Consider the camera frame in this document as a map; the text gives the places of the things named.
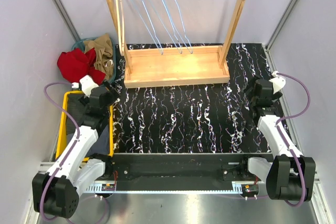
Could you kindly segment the red skirt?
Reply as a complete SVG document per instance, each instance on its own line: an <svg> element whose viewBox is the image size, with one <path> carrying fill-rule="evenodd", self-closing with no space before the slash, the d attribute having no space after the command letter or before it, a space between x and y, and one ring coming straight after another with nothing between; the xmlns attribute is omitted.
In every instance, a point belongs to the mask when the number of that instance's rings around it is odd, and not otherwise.
<svg viewBox="0 0 336 224"><path fill-rule="evenodd" d="M96 52L90 49L84 53L79 48L70 52L62 52L58 58L57 66L61 75L67 81L79 82L81 78L89 75L95 83L102 84L106 74L94 67Z"/></svg>

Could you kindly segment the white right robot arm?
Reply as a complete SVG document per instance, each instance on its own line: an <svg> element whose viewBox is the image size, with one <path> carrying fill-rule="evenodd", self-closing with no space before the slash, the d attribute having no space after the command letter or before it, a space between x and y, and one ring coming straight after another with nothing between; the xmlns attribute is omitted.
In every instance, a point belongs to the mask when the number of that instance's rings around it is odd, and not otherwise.
<svg viewBox="0 0 336 224"><path fill-rule="evenodd" d="M284 119L274 106L281 98L285 84L285 78L280 75L269 80L255 76L244 88L251 118L267 140L274 160L249 158L238 167L238 173L244 180L257 176L265 182L270 199L284 200L290 206L298 207L312 197L316 163L294 145L283 127Z"/></svg>

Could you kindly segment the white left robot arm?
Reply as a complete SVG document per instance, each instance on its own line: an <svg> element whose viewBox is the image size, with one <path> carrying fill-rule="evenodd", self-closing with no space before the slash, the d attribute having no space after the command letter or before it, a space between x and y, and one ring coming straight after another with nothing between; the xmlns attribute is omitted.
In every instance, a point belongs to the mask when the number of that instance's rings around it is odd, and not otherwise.
<svg viewBox="0 0 336 224"><path fill-rule="evenodd" d="M71 85L82 92L79 101L84 106L83 115L76 121L66 109L54 104L72 121L75 132L52 166L45 173L37 173L32 180L34 210L45 221L58 217L70 219L79 205L80 196L96 179L117 177L112 156L98 153L88 156L87 153L109 125L110 108L119 94L108 81L98 85L89 76ZM87 156L89 159L82 166Z"/></svg>

